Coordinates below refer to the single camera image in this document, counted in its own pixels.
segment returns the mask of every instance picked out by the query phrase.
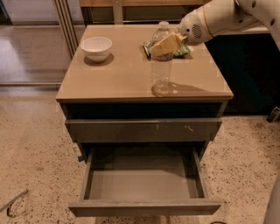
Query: gray floor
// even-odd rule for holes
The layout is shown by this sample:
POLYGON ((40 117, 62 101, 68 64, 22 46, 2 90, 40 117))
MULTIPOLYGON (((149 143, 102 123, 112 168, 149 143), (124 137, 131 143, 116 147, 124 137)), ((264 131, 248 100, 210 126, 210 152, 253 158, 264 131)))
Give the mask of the gray floor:
MULTIPOLYGON (((62 79, 70 61, 62 40, 55 27, 0 26, 1 81, 62 79)), ((0 213, 1 224, 263 223, 280 171, 280 123, 264 116, 223 117, 206 150, 201 161, 206 189, 211 199, 223 202, 214 215, 75 218, 67 205, 79 199, 85 165, 77 160, 80 153, 67 134, 56 94, 50 88, 0 88, 0 206, 29 190, 13 205, 14 218, 0 213)))

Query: drawer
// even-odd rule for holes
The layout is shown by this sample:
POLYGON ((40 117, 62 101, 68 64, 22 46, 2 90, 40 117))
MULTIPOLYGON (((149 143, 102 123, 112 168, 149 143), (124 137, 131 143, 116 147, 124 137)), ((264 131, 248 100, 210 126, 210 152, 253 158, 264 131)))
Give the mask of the drawer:
POLYGON ((150 144, 92 149, 77 217, 209 215, 221 203, 207 197, 196 150, 150 144))
POLYGON ((77 143, 199 142, 214 140, 220 118, 66 120, 77 143))

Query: bottle cap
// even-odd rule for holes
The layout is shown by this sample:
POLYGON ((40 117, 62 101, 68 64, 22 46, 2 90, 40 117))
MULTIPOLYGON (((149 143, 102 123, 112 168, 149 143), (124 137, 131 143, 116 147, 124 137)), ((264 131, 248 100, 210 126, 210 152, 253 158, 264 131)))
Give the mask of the bottle cap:
POLYGON ((166 21, 159 22, 159 27, 162 29, 167 29, 168 26, 169 26, 169 23, 166 21))

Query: tabletop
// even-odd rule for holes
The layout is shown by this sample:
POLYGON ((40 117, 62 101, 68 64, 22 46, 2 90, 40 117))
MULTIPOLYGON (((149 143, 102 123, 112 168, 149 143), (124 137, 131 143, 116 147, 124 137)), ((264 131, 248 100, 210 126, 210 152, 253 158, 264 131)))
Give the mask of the tabletop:
POLYGON ((112 40, 111 54, 102 63, 84 56, 79 46, 56 100, 58 102, 157 102, 229 100, 233 93, 204 44, 183 59, 174 59, 169 94, 152 92, 151 62, 143 49, 156 24, 88 25, 82 40, 103 36, 112 40))

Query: speckled floor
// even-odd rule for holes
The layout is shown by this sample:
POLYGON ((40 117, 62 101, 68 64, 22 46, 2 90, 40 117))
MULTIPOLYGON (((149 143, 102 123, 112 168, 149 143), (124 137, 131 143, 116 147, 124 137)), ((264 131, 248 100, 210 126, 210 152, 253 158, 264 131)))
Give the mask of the speckled floor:
POLYGON ((280 123, 265 116, 225 116, 201 167, 208 195, 223 202, 211 216, 75 218, 69 202, 81 193, 85 164, 64 126, 56 89, 0 88, 0 224, 261 224, 280 171, 280 123))

